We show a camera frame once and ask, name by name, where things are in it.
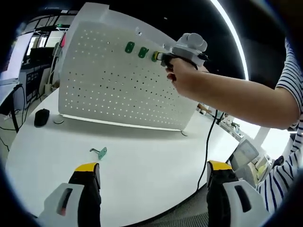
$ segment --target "floor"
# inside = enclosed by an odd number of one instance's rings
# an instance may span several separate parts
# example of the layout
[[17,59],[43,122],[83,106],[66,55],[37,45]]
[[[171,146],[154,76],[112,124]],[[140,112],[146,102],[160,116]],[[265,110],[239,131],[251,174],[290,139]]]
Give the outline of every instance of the floor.
[[[29,116],[32,113],[32,111],[39,104],[40,104],[40,99],[33,101],[28,109],[27,116]],[[18,126],[20,127],[22,125],[22,111],[19,111],[16,114],[16,119],[18,122]],[[4,129],[15,129],[12,119],[10,117],[4,116],[2,114],[0,114],[0,127],[4,128]],[[16,136],[15,131],[8,131],[8,130],[0,129],[0,138],[3,140],[3,142],[9,148],[11,147],[11,144],[13,143],[15,136]],[[6,164],[8,154],[9,154],[9,151],[8,151],[7,147],[0,141],[0,157],[1,157],[1,161],[4,166]]]

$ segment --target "perforated board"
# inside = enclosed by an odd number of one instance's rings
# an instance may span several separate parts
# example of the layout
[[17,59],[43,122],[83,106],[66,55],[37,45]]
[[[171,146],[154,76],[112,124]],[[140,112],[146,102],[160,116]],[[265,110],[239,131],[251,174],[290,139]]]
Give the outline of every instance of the perforated board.
[[[135,43],[131,53],[127,43]],[[139,58],[141,47],[149,49]],[[197,102],[180,96],[160,62],[164,48],[135,32],[102,23],[81,22],[71,40],[61,73],[61,114],[182,130]]]

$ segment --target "desk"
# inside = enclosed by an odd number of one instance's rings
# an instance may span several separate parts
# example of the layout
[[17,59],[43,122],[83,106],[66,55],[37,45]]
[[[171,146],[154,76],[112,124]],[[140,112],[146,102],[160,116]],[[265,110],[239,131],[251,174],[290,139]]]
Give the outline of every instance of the desk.
[[[50,119],[34,127],[35,112],[46,108]],[[91,148],[107,147],[100,163],[101,225],[126,226],[159,215],[196,190],[205,160],[212,121],[195,112],[186,131],[158,131],[65,119],[56,125],[58,90],[27,118],[7,159],[13,188],[29,212],[38,216],[46,197],[68,182],[75,168],[98,162]],[[209,158],[227,161],[238,141],[214,125]],[[206,173],[200,186],[206,183]]]
[[8,115],[11,112],[16,132],[19,131],[19,127],[15,115],[13,94],[17,85],[18,83],[0,86],[0,113]]

